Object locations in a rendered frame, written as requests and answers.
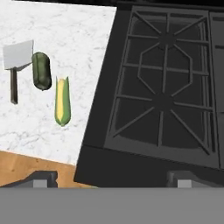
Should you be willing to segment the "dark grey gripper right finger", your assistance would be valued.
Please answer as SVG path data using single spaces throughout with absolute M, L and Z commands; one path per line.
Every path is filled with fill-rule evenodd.
M 167 173 L 167 186 L 174 188 L 224 188 L 224 184 L 204 180 L 190 171 L 169 171 Z

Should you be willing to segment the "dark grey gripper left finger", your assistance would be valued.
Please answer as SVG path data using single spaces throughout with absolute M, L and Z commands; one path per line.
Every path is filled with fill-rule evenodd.
M 20 188 L 57 188 L 58 173 L 56 171 L 34 171 L 28 177 L 4 185 L 4 187 Z

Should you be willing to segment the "yellow corn with green husk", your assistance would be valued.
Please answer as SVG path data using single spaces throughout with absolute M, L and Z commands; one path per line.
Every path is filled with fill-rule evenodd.
M 66 126 L 71 120 L 71 103 L 69 79 L 56 79 L 56 95 L 54 118 L 61 127 Z

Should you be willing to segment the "dark green cucumber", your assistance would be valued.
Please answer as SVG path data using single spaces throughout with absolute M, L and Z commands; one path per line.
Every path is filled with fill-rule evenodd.
M 49 57 L 43 52 L 35 52 L 31 59 L 34 86 L 42 91 L 48 90 L 52 86 Z

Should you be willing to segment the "black gas hob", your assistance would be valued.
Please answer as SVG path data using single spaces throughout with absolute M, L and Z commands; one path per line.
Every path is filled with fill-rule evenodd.
M 74 174 L 98 187 L 224 184 L 224 5 L 117 5 Z

